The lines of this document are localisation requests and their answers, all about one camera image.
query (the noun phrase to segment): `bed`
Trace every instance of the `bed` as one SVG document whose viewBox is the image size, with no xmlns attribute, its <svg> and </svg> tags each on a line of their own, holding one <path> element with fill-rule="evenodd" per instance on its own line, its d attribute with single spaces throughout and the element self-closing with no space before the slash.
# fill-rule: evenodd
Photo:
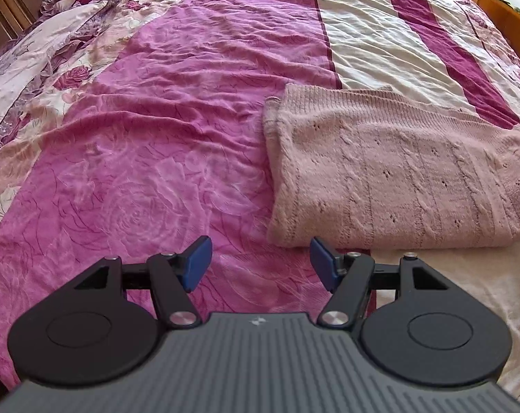
<svg viewBox="0 0 520 413">
<path fill-rule="evenodd" d="M 274 182 L 264 101 L 289 83 L 390 86 L 520 126 L 520 60 L 470 0 L 93 0 L 0 55 L 0 379 L 13 321 L 105 255 L 143 262 L 201 234 L 211 311 L 308 311 L 328 298 L 304 248 L 266 240 Z M 501 386 L 520 399 L 520 241 L 418 250 L 513 335 Z M 370 250 L 397 263 L 403 250 Z M 130 298 L 151 308 L 146 294 Z M 377 304 L 392 299 L 379 293 Z"/>
</svg>

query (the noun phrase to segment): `ribbed gray surface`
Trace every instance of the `ribbed gray surface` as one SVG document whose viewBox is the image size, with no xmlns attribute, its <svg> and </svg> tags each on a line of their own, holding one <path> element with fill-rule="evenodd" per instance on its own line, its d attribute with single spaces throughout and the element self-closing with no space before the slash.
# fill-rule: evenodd
<svg viewBox="0 0 520 413">
<path fill-rule="evenodd" d="M 133 373 L 95 388 L 22 384 L 0 413 L 520 413 L 487 383 L 429 392 L 373 367 L 341 331 L 306 314 L 212 314 L 168 334 Z"/>
</svg>

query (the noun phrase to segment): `round black pad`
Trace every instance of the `round black pad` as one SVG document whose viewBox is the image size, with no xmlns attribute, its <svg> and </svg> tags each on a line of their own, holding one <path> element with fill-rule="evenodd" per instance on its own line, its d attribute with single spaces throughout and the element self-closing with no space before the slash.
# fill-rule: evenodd
<svg viewBox="0 0 520 413">
<path fill-rule="evenodd" d="M 73 312 L 54 319 L 47 328 L 50 340 L 68 348 L 83 348 L 104 340 L 111 322 L 95 312 Z"/>
<path fill-rule="evenodd" d="M 410 337 L 418 344 L 438 350 L 463 346 L 472 338 L 470 324 L 451 314 L 423 314 L 409 322 Z"/>
<path fill-rule="evenodd" d="M 151 354 L 159 335 L 156 320 L 122 297 L 94 292 L 54 294 L 14 323 L 8 348 L 20 377 L 48 385 L 98 384 Z"/>
<path fill-rule="evenodd" d="M 374 362 L 421 385 L 496 379 L 511 351 L 506 324 L 457 291 L 416 291 L 369 316 L 361 342 Z"/>
</svg>

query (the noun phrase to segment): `pink knit blanket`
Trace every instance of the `pink knit blanket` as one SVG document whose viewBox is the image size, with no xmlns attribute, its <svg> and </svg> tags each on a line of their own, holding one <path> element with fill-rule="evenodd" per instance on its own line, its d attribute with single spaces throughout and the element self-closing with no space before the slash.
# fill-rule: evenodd
<svg viewBox="0 0 520 413">
<path fill-rule="evenodd" d="M 287 85 L 266 102 L 268 240 L 458 248 L 520 240 L 520 126 L 391 91 Z"/>
</svg>

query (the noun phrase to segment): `magenta stripe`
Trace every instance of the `magenta stripe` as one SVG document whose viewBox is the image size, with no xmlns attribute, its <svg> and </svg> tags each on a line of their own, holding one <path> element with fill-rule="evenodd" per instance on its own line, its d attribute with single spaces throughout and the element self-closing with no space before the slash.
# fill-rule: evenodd
<svg viewBox="0 0 520 413">
<path fill-rule="evenodd" d="M 427 0 L 390 0 L 398 16 L 444 63 L 449 76 L 463 88 L 481 118 L 503 129 L 520 123 L 506 100 L 490 82 L 470 52 L 458 45 L 438 24 Z"/>
</svg>

